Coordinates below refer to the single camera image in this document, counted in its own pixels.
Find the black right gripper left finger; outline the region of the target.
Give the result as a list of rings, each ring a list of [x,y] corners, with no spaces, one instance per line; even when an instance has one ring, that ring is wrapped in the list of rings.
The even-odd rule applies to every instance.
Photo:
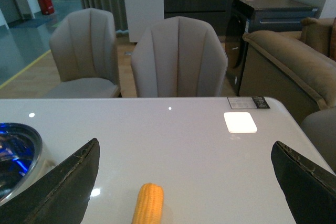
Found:
[[[1,223],[81,223],[99,169],[100,145],[88,141],[1,206]]]

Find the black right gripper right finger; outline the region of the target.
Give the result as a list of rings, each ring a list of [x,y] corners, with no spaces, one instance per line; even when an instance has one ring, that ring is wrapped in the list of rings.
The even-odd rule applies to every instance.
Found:
[[[334,174],[280,141],[271,162],[296,223],[335,223]]]

